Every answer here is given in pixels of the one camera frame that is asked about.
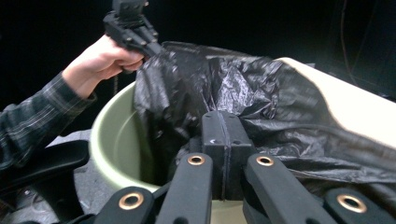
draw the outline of black plastic liner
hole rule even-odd
[[[396,150],[343,130],[315,84],[292,67],[226,49],[163,45],[167,51],[138,71],[134,94],[158,166],[156,184],[200,136],[201,116],[223,110],[240,118],[258,151],[281,159],[312,193],[350,187],[396,214]]]

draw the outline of brass ring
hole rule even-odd
[[[189,157],[188,162],[191,165],[202,165],[205,162],[205,158],[201,156],[191,156]]]
[[[257,163],[263,166],[272,166],[274,165],[273,159],[269,157],[260,156],[256,159]]]
[[[367,211],[366,204],[364,204],[362,200],[354,196],[340,194],[337,196],[337,202],[339,202],[343,207],[352,212],[365,213]]]
[[[136,202],[135,203],[127,203],[126,200],[128,198],[131,197],[135,197],[136,198]],[[139,192],[133,192],[133,193],[129,193],[127,195],[124,195],[119,202],[119,207],[122,208],[123,210],[132,210],[132,209],[136,209],[136,207],[140,206],[140,204],[143,203],[143,194],[139,193]]]

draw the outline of black trash bag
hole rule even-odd
[[[138,71],[134,94],[160,171],[155,184],[166,182],[177,153],[201,135],[201,116],[223,110],[311,192],[349,186],[396,214],[396,150],[343,130],[315,84],[293,68],[226,49],[163,46]]]

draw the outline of shirt cuff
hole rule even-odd
[[[77,116],[96,101],[93,93],[88,99],[80,98],[64,81],[62,72],[43,88],[43,95],[61,113]]]

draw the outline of plaid shirt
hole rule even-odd
[[[34,96],[7,106],[0,113],[0,173],[23,166],[35,148],[47,146],[95,99],[79,98],[59,74]]]

